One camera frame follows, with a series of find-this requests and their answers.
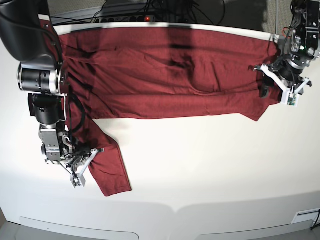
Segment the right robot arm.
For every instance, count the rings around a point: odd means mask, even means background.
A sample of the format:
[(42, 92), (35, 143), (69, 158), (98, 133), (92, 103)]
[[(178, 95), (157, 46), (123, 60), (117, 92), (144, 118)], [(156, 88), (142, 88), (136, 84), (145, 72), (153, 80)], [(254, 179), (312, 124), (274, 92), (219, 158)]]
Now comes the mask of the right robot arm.
[(0, 38), (19, 61), (18, 87), (28, 92), (31, 116), (39, 122), (39, 137), (46, 160), (76, 172), (88, 167), (97, 150), (80, 143), (72, 127), (70, 103), (81, 107), (67, 84), (66, 63), (45, 0), (3, 0), (0, 3)]

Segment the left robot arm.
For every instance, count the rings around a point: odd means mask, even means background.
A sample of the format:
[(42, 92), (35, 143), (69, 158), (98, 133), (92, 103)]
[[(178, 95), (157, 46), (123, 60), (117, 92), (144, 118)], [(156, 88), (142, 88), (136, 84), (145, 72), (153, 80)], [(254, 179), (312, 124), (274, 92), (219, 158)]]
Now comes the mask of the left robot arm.
[(268, 96), (270, 88), (277, 85), (282, 96), (288, 93), (288, 104), (312, 86), (307, 77), (301, 77), (305, 68), (320, 57), (320, 2), (318, 0), (293, 0), (290, 4), (292, 21), (288, 33), (278, 39), (280, 55), (274, 63), (255, 66), (262, 72), (259, 90), (261, 98)]

